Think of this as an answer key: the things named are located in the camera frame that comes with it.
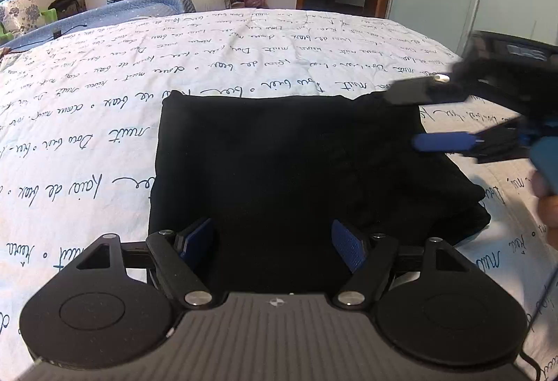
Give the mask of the person's right hand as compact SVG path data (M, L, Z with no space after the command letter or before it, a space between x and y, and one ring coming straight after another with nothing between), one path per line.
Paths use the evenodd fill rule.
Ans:
M558 249L558 196L550 191L546 180L539 172L531 177L531 188L537 198L537 214L546 225L546 242Z

